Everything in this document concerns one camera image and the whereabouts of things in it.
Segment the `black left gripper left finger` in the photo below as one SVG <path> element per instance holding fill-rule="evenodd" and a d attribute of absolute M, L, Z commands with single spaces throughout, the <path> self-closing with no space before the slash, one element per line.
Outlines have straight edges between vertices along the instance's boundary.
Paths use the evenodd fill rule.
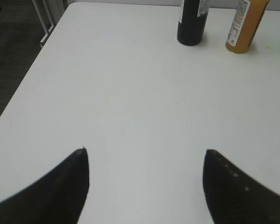
<path fill-rule="evenodd" d="M 0 224 L 76 224 L 90 188 L 86 148 L 75 150 L 28 187 L 0 202 Z"/>

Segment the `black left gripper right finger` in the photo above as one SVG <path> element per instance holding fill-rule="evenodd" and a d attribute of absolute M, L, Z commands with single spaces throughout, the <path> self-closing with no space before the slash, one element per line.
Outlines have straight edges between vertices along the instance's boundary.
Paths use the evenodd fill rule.
<path fill-rule="evenodd" d="M 203 190 L 216 224 L 280 224 L 280 195 L 214 149 L 205 153 Z"/>

